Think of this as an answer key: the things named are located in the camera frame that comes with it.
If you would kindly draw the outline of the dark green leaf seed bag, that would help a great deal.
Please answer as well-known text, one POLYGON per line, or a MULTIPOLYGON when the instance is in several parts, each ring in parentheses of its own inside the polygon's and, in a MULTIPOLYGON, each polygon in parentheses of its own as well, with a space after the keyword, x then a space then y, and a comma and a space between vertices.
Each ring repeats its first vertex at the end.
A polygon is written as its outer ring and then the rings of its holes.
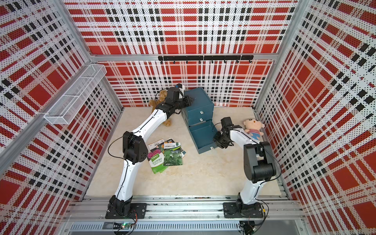
POLYGON ((164 143, 164 166, 178 166, 183 164, 181 143, 164 143))

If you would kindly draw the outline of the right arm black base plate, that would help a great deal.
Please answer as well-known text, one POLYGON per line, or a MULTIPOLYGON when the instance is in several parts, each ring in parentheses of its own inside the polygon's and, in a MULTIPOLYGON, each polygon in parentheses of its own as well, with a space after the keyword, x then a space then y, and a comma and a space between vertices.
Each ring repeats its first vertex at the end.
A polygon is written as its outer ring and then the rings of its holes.
POLYGON ((241 201, 223 203, 225 218, 263 218, 264 212, 260 203, 251 205, 243 204, 241 201))

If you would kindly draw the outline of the orange flower seed bag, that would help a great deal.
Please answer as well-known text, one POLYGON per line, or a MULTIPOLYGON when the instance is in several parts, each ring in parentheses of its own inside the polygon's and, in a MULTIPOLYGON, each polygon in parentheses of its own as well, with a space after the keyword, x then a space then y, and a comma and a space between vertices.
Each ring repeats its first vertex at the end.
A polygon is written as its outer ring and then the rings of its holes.
POLYGON ((150 144, 148 145, 148 148, 149 148, 150 151, 152 151, 152 150, 155 149, 155 148, 159 148, 159 147, 161 146, 161 144, 163 144, 164 142, 165 142, 164 139, 160 139, 160 140, 158 140, 158 141, 155 141, 155 142, 153 142, 153 143, 150 143, 150 144))

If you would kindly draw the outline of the teal drawer cabinet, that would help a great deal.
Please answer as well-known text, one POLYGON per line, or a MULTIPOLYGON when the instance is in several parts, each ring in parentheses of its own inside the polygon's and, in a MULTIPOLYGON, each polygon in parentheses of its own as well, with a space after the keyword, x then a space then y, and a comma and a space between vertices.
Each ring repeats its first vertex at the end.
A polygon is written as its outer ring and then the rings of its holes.
POLYGON ((203 88, 187 90, 184 95, 192 99, 182 110, 183 119, 199 154, 217 147, 213 138, 217 133, 212 122, 214 103, 203 88))

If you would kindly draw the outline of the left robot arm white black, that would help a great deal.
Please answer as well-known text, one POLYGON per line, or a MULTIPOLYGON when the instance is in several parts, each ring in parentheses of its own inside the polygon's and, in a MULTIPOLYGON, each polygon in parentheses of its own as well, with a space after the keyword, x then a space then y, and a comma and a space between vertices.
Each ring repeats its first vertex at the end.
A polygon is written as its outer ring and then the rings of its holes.
POLYGON ((139 127, 131 132, 124 132, 119 138, 122 140, 124 166, 119 186, 109 202, 119 214, 126 214, 130 210, 137 172, 148 155, 146 141, 176 110, 181 111, 191 106, 193 100, 184 92, 185 86, 180 83, 168 88, 165 100, 156 105, 151 115, 139 127))

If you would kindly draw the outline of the pink flower green seed bag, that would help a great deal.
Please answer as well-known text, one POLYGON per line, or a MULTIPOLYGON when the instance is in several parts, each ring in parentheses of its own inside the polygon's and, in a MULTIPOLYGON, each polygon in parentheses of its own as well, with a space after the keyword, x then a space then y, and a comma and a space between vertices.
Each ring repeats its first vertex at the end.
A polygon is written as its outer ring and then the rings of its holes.
POLYGON ((147 159, 154 174, 162 173, 167 169, 167 166, 164 165, 165 157, 160 149, 151 150, 147 155, 147 159))

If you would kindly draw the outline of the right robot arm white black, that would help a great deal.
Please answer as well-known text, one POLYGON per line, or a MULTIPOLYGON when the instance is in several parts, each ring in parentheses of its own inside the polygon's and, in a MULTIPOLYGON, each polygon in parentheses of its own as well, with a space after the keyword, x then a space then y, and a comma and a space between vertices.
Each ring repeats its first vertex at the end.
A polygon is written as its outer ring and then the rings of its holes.
POLYGON ((222 118, 221 130, 217 131, 213 141, 222 149, 237 144, 243 150, 247 182, 238 195, 237 210, 245 214, 259 205, 257 197, 264 184, 277 174, 277 166, 270 144, 262 139, 260 129, 263 124, 255 119, 248 119, 243 124, 245 129, 233 124, 230 117, 222 118))

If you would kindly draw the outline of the orange fruit seed bag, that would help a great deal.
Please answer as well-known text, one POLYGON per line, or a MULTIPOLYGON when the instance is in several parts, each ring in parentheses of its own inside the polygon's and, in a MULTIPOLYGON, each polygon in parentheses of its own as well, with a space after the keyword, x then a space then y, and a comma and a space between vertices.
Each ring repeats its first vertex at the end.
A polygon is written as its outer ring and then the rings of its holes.
MULTIPOLYGON (((165 142, 166 143, 174 143, 175 141, 173 139, 168 139, 165 142)), ((182 156, 182 158, 184 158, 185 155, 186 155, 186 151, 181 148, 181 156, 182 156)))

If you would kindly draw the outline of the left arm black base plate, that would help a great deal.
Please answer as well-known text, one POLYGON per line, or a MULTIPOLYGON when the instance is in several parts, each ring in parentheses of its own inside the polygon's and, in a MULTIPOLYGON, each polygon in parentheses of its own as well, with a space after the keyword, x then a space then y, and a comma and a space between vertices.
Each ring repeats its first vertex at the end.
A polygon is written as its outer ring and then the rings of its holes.
POLYGON ((146 214, 146 203, 131 203, 127 205, 116 206, 114 203, 109 203, 105 215, 106 219, 144 219, 146 214))

